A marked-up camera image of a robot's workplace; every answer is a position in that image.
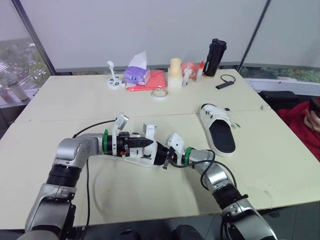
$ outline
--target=tape roll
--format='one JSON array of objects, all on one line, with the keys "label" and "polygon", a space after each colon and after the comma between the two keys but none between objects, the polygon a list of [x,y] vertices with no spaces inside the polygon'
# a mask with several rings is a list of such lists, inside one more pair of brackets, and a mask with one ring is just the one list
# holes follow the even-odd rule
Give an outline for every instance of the tape roll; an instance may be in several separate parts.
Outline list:
[{"label": "tape roll", "polygon": [[168,90],[165,88],[156,88],[151,92],[151,96],[155,99],[165,99],[167,95]]}]

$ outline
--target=black cable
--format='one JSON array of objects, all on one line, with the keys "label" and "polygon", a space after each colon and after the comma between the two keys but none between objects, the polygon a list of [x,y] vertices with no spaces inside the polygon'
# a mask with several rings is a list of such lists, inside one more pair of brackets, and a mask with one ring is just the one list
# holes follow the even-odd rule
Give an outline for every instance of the black cable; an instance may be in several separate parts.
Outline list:
[{"label": "black cable", "polygon": [[90,221],[90,193],[89,193],[89,159],[86,161],[86,197],[87,197],[87,203],[88,203],[88,213],[86,216],[86,224],[84,226],[84,230],[82,232],[80,240],[85,239],[85,235],[88,231],[89,221]]},{"label": "black cable", "polygon": [[206,173],[208,172],[209,168],[211,168],[212,164],[214,164],[215,158],[216,158],[216,154],[213,151],[211,151],[211,153],[213,154],[212,160],[211,160],[209,166],[203,171],[203,173],[201,174],[201,177],[200,177],[200,182],[201,182],[202,187],[204,187],[208,191],[209,191],[209,189],[204,184],[204,177],[205,177]]},{"label": "black cable", "polygon": [[230,168],[228,168],[226,165],[224,165],[222,162],[219,162],[219,161],[214,161],[216,164],[219,164],[221,165],[222,167],[224,167],[231,175],[232,177],[232,181],[233,181],[233,185],[234,187],[237,189],[238,188],[238,185],[237,185],[237,181],[236,181],[236,178],[235,178],[235,175],[233,174],[233,172],[230,170]]},{"label": "black cable", "polygon": [[81,133],[83,133],[84,131],[86,131],[86,130],[88,130],[88,129],[90,129],[90,128],[93,128],[93,127],[95,127],[95,126],[98,126],[98,125],[101,125],[101,124],[112,123],[112,122],[115,122],[115,121],[116,121],[116,119],[115,119],[115,120],[98,122],[98,123],[96,123],[96,124],[93,124],[93,125],[91,125],[91,126],[88,126],[88,127],[84,128],[84,129],[82,129],[81,131],[79,131],[78,133],[76,133],[75,135],[73,135],[72,138],[73,138],[73,139],[76,138],[79,134],[81,134]]},{"label": "black cable", "polygon": [[175,168],[180,168],[180,169],[182,169],[182,168],[187,168],[187,167],[192,167],[192,166],[197,165],[197,164],[210,163],[210,165],[204,170],[204,173],[202,173],[202,174],[201,174],[201,177],[200,177],[201,185],[202,185],[206,190],[208,190],[208,188],[204,185],[204,183],[203,183],[203,178],[204,178],[205,174],[207,173],[208,169],[212,166],[212,164],[214,164],[214,163],[215,163],[215,164],[219,164],[219,165],[223,166],[223,167],[230,173],[235,188],[238,188],[238,186],[237,186],[237,181],[236,181],[236,178],[235,178],[235,175],[233,174],[233,172],[232,172],[226,165],[224,165],[222,162],[219,162],[219,161],[216,161],[216,160],[215,160],[215,156],[216,156],[216,155],[215,155],[215,153],[214,153],[212,150],[207,149],[207,151],[213,153],[213,159],[212,159],[212,160],[202,160],[202,161],[195,161],[195,162],[193,162],[193,163],[186,164],[186,165],[177,165],[177,164],[174,164],[174,163],[172,162],[172,160],[170,159],[170,160],[169,160],[169,163],[170,163],[173,167],[175,167]]},{"label": "black cable", "polygon": [[233,82],[235,82],[235,81],[236,81],[236,77],[235,77],[235,76],[232,76],[232,75],[230,75],[230,74],[223,74],[223,75],[221,75],[221,76],[220,76],[220,78],[221,78],[221,80],[222,80],[222,81],[224,81],[225,83],[227,83],[227,82],[229,82],[229,81],[227,81],[227,80],[223,79],[223,78],[222,78],[223,76],[229,76],[229,77],[232,77],[232,78],[233,78]]},{"label": "black cable", "polygon": [[212,160],[202,160],[202,161],[195,161],[193,163],[189,163],[189,164],[186,164],[186,165],[177,165],[177,164],[173,163],[172,160],[170,159],[169,163],[172,166],[174,166],[175,168],[183,169],[183,168],[187,168],[187,167],[192,167],[192,166],[197,165],[197,164],[210,163],[211,161]]}]

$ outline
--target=white wall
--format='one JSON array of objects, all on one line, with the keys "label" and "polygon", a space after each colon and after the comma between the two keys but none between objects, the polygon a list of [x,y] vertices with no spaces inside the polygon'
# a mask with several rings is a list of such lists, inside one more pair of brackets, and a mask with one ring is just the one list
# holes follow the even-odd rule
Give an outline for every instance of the white wall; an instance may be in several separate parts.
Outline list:
[{"label": "white wall", "polygon": [[272,0],[245,64],[320,68],[320,1]]},{"label": "white wall", "polygon": [[57,71],[205,60],[213,38],[222,62],[240,62],[266,0],[21,0]]},{"label": "white wall", "polygon": [[26,38],[29,38],[29,34],[11,0],[1,0],[0,42],[15,42]]}]

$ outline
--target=black tumbler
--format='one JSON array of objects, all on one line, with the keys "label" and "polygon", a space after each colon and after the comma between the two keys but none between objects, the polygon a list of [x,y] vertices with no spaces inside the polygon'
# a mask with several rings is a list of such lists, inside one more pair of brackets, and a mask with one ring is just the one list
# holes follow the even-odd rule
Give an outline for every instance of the black tumbler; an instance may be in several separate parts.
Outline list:
[{"label": "black tumbler", "polygon": [[212,39],[212,43],[209,46],[209,54],[206,57],[206,63],[204,65],[204,76],[213,78],[218,69],[219,63],[227,49],[227,43],[217,38]]}]

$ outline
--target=tissue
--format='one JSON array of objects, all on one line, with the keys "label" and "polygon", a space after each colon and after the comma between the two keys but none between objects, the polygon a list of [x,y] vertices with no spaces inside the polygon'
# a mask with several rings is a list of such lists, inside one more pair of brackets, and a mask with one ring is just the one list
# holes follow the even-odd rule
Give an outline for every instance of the tissue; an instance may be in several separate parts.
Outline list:
[{"label": "tissue", "polygon": [[150,79],[150,70],[147,69],[147,54],[143,51],[134,55],[124,71],[124,80],[130,87],[135,85],[146,85]]}]

